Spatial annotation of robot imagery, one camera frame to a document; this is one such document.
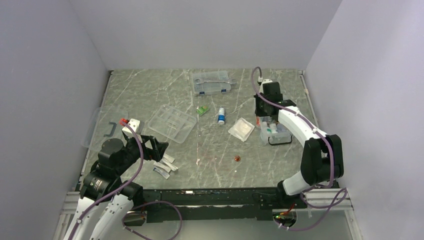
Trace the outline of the small white pill bottle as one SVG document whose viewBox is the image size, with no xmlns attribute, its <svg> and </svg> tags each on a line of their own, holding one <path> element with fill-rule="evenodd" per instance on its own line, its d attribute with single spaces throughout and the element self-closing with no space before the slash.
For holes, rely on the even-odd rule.
<svg viewBox="0 0 424 240">
<path fill-rule="evenodd" d="M 270 129 L 269 129 L 268 123 L 266 121 L 261 122 L 260 126 L 261 126 L 261 131 L 264 134 L 267 134 L 269 132 Z"/>
</svg>

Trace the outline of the clear first aid box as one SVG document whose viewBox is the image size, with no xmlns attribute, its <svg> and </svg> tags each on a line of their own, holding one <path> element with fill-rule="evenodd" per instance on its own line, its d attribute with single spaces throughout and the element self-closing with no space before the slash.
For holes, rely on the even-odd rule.
<svg viewBox="0 0 424 240">
<path fill-rule="evenodd" d="M 260 129 L 259 137 L 263 145 L 280 146 L 293 142 L 291 132 L 271 116 L 257 116 L 256 126 Z"/>
</svg>

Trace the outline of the white gauze pad packet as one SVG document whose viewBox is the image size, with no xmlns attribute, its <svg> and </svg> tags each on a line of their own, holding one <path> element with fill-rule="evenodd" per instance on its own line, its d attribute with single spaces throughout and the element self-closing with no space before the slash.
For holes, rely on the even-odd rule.
<svg viewBox="0 0 424 240">
<path fill-rule="evenodd" d="M 232 135 L 233 137 L 241 140 L 242 142 L 245 142 L 253 130 L 255 129 L 255 126 L 245 120 L 243 117 L 239 118 L 235 124 L 228 130 L 228 133 Z"/>
</svg>

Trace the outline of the white bottle blue label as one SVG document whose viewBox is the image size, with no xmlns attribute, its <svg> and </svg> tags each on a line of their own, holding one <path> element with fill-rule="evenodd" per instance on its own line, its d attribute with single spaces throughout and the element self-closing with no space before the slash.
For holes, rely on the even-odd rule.
<svg viewBox="0 0 424 240">
<path fill-rule="evenodd" d="M 223 107 L 220 107 L 218 110 L 218 119 L 217 119 L 217 123 L 219 125 L 224 125 L 226 122 L 226 117 L 225 117 L 225 109 Z"/>
</svg>

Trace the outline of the small green box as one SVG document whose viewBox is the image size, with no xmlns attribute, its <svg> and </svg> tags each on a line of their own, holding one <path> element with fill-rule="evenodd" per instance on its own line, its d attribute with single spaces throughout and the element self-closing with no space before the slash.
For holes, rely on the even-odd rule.
<svg viewBox="0 0 424 240">
<path fill-rule="evenodd" d="M 207 113 L 209 111 L 209 107 L 208 106 L 206 106 L 206 105 L 202 105 L 202 106 L 198 106 L 197 108 L 196 108 L 196 113 L 199 115 L 199 116 L 203 116 L 205 113 Z"/>
</svg>

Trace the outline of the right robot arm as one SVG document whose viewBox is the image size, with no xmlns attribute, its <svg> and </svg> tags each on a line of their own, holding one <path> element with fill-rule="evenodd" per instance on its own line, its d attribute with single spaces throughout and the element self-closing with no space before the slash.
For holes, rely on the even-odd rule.
<svg viewBox="0 0 424 240">
<path fill-rule="evenodd" d="M 283 125 L 303 147 L 299 171 L 277 185 L 275 200 L 280 207 L 289 207 L 295 195 L 313 186 L 324 182 L 332 186 L 344 175 L 341 138 L 311 123 L 292 100 L 283 98 L 278 82 L 263 80 L 254 98 L 255 114 Z"/>
</svg>

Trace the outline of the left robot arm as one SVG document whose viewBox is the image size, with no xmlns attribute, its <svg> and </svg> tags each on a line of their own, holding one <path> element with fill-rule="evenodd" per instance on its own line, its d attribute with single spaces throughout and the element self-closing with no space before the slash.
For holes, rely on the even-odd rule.
<svg viewBox="0 0 424 240">
<path fill-rule="evenodd" d="M 137 160 L 159 162 L 169 146 L 154 136 L 140 140 L 126 137 L 105 140 L 98 159 L 84 178 L 74 217 L 64 236 L 66 240 L 105 240 L 129 210 L 145 202 L 143 187 L 122 174 Z"/>
</svg>

